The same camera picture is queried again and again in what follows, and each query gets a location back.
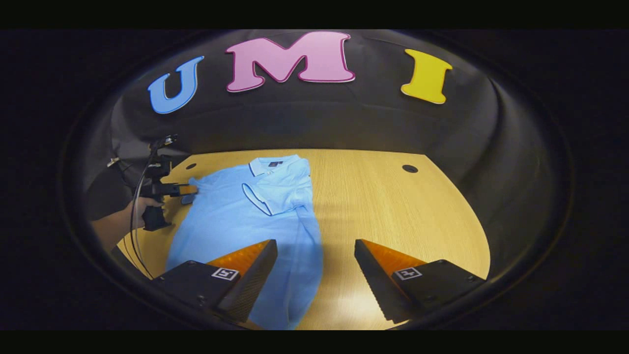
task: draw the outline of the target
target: wooden table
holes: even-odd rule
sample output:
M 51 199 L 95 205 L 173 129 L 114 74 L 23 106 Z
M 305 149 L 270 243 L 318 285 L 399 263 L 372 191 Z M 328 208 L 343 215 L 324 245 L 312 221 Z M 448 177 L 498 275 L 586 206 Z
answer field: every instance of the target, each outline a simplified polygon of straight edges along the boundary
M 356 262 L 356 239 L 366 239 L 426 262 L 446 259 L 486 279 L 489 246 L 474 211 L 454 184 L 424 155 L 356 150 L 265 150 L 194 155 L 164 183 L 187 183 L 256 157 L 298 154 L 311 166 L 314 212 L 321 228 L 323 279 L 298 329 L 388 329 Z M 196 163 L 191 169 L 186 166 Z M 402 165 L 412 165 L 409 173 Z M 166 197 L 174 225 L 138 231 L 140 250 L 153 276 L 164 273 L 172 238 L 190 205 Z M 134 254 L 119 248 L 139 264 Z

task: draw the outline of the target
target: person's arm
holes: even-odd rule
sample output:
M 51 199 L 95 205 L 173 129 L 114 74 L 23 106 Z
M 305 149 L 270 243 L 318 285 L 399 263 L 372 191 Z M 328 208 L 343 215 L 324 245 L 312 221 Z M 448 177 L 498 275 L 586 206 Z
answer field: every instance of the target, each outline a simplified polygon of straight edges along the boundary
M 92 227 L 96 232 L 96 235 L 101 240 L 103 247 L 108 251 L 111 251 L 116 245 L 127 235 L 131 226 L 131 205 L 130 202 L 123 210 L 115 212 L 111 215 L 107 215 L 102 219 L 92 221 Z M 138 198 L 137 209 L 133 211 L 133 218 L 137 214 L 138 224 L 135 227 L 144 227 L 144 220 L 142 214 L 146 210 L 147 206 L 161 207 L 163 203 L 158 203 L 152 198 Z

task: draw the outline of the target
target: yellow letter i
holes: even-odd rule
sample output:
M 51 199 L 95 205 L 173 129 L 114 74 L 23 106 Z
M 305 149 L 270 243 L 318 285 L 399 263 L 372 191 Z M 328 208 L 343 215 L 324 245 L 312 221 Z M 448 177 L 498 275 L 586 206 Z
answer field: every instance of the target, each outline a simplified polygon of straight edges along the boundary
M 452 66 L 439 58 L 417 50 L 406 49 L 404 52 L 415 60 L 415 69 L 411 82 L 402 85 L 402 92 L 408 96 L 438 105 L 444 103 L 445 96 L 441 90 L 443 89 L 445 71 L 452 69 Z

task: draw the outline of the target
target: black backdrop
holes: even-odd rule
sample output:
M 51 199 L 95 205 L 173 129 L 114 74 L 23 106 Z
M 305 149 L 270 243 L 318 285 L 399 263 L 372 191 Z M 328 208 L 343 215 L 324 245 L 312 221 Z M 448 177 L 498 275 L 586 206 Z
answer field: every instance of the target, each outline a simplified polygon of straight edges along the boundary
M 76 175 L 82 177 L 77 184 L 87 188 L 81 195 L 87 217 L 98 219 L 130 201 L 129 188 L 106 167 L 111 158 L 136 162 L 123 167 L 125 180 L 135 184 L 144 165 L 138 160 L 147 155 L 146 142 L 177 133 L 179 140 L 169 150 L 179 157 L 277 148 L 425 154 L 479 218 L 489 243 L 491 282 L 534 256 L 536 247 L 545 247 L 557 233 L 569 199 L 568 157 L 550 112 L 520 93 L 508 77 L 435 45 L 431 39 L 436 38 L 427 33 L 414 38 L 389 30 L 336 31 L 351 36 L 344 43 L 348 67 L 356 74 L 350 83 L 304 82 L 296 75 L 305 67 L 302 61 L 284 83 L 257 69 L 267 78 L 263 86 L 227 92 L 234 65 L 227 48 L 261 37 L 288 48 L 308 30 L 232 31 L 143 67 L 110 102 L 86 114 L 85 121 L 95 122 L 92 129 L 78 128 L 84 132 L 78 137 L 85 143 L 77 144 L 83 155 L 69 152 L 69 158 L 84 161 Z M 400 86 L 410 80 L 414 67 L 405 49 L 452 65 L 445 75 L 444 105 L 402 94 Z M 147 87 L 201 55 L 194 98 L 168 115 L 155 113 Z M 169 96 L 180 90 L 178 75 L 166 81 Z M 94 178 L 98 183 L 88 188 Z M 118 202 L 112 195 L 126 198 Z
M 183 328 L 112 286 L 72 244 L 54 194 L 58 155 L 95 90 L 193 31 L 6 31 L 7 128 L 11 145 L 3 262 L 2 326 Z M 550 108 L 576 167 L 565 234 L 528 278 L 450 328 L 625 328 L 622 97 L 626 32 L 438 33 L 518 77 Z

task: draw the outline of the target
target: cable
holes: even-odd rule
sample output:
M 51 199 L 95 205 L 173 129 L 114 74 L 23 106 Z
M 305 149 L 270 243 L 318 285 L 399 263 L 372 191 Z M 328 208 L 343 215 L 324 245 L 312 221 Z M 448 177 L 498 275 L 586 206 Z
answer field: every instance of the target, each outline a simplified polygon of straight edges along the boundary
M 131 257 L 131 252 L 129 252 L 129 247 L 126 245 L 126 237 L 122 239 L 122 243 L 125 245 L 125 251 L 126 253 L 129 255 L 129 259 L 131 259 L 131 263 L 133 263 L 133 266 L 135 268 L 140 268 L 137 264 L 135 264 L 135 260 L 133 259 L 133 257 Z
M 132 186 L 132 185 L 130 185 L 130 184 L 129 184 L 129 182 L 127 182 L 127 181 L 126 181 L 126 178 L 125 178 L 125 171 L 126 171 L 127 169 L 129 169 L 130 167 L 132 167 L 132 166 L 133 166 L 133 163 L 129 163 L 129 166 L 127 166 L 127 167 L 125 167 L 125 168 L 122 168 L 122 166 L 120 166 L 120 164 L 121 164 L 122 162 L 124 162 L 124 161 L 123 161 L 123 160 L 119 160 L 119 161 L 118 161 L 118 164 L 119 164 L 119 165 L 118 165 L 118 171 L 120 172 L 120 178 L 122 179 L 122 183 L 123 183 L 125 186 L 127 186 L 127 187 L 131 188 L 131 190 L 133 190 L 133 186 Z
M 146 270 L 146 272 L 148 273 L 148 275 L 150 276 L 151 279 L 153 279 L 153 275 L 149 272 L 147 266 L 144 264 L 144 261 L 142 260 L 142 258 L 140 257 L 140 255 L 138 254 L 138 251 L 135 248 L 135 242 L 133 240 L 133 214 L 135 213 L 135 209 L 137 208 L 137 203 L 138 203 L 138 198 L 140 196 L 140 188 L 142 187 L 142 183 L 144 182 L 144 175 L 147 172 L 148 166 L 151 163 L 151 160 L 153 159 L 153 155 L 157 152 L 157 150 L 151 151 L 149 157 L 148 157 L 148 161 L 147 164 L 144 167 L 144 170 L 142 171 L 142 174 L 140 175 L 140 180 L 138 182 L 138 186 L 135 190 L 134 196 L 133 196 L 133 205 L 131 206 L 131 223 L 130 223 L 130 231 L 131 231 L 131 246 L 133 248 L 133 252 L 135 253 L 135 256 L 138 258 L 138 260 L 140 261 L 140 264 L 142 264 L 142 266 L 144 267 L 144 270 Z M 138 224 L 138 216 L 136 214 L 136 225 Z M 138 239 L 138 232 L 136 230 L 135 232 L 135 236 L 136 236 L 136 240 Z

